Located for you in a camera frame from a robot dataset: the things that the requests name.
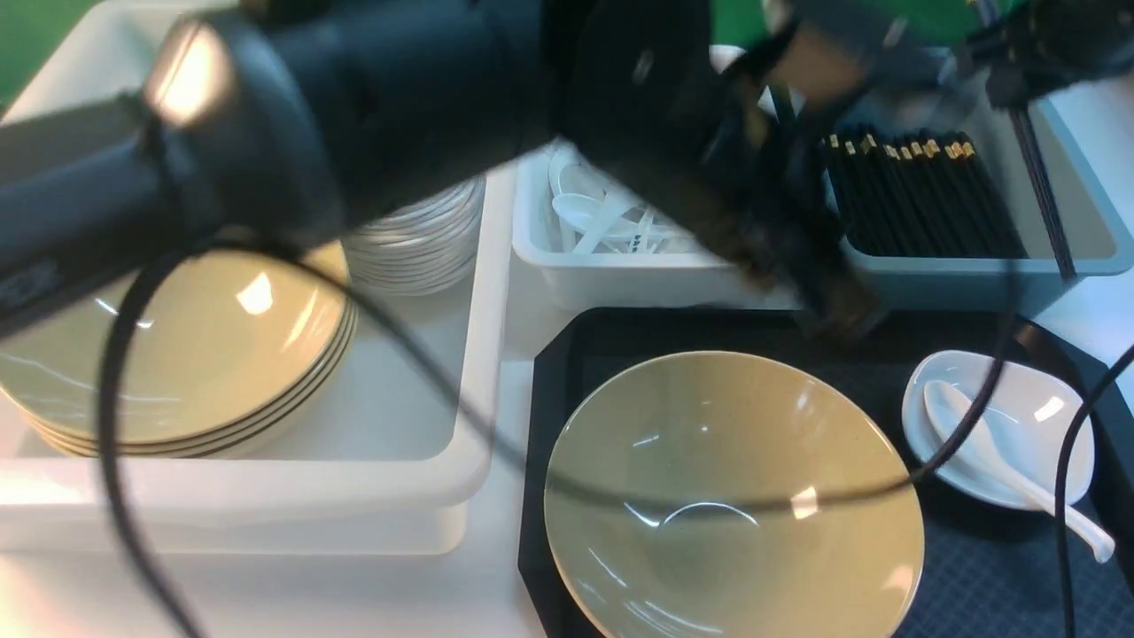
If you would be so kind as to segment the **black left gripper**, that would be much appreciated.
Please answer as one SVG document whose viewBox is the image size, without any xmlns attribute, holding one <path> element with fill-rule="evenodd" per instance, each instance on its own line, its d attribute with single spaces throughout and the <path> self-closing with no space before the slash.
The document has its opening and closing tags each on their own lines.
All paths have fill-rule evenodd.
<svg viewBox="0 0 1134 638">
<path fill-rule="evenodd" d="M 882 303 L 843 250 L 812 160 L 866 86 L 777 121 L 762 90 L 786 83 L 812 33 L 789 18 L 717 70 L 711 29 L 709 1 L 568 3 L 568 141 L 748 282 L 788 288 L 803 327 L 858 339 Z"/>
</svg>

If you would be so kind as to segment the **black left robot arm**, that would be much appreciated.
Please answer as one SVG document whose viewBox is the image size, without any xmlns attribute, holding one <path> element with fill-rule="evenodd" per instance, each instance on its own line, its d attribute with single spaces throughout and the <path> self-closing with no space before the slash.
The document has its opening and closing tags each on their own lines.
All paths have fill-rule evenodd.
<svg viewBox="0 0 1134 638">
<path fill-rule="evenodd" d="M 299 255 L 561 137 L 810 330 L 880 304 L 758 141 L 708 1 L 243 1 L 175 22 L 144 90 L 3 128 L 3 334 L 174 250 Z"/>
</svg>

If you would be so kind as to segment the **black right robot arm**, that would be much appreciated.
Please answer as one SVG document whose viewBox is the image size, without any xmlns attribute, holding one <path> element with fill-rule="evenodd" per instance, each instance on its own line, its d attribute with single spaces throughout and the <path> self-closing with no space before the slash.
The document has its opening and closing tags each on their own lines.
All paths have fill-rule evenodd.
<svg viewBox="0 0 1134 638">
<path fill-rule="evenodd" d="M 987 75 L 991 107 L 1015 109 L 1078 83 L 1131 70 L 1129 1 L 1023 1 L 953 45 L 931 46 L 911 11 L 874 1 L 765 1 L 771 33 L 795 31 L 809 50 L 870 86 L 947 96 Z"/>
</svg>

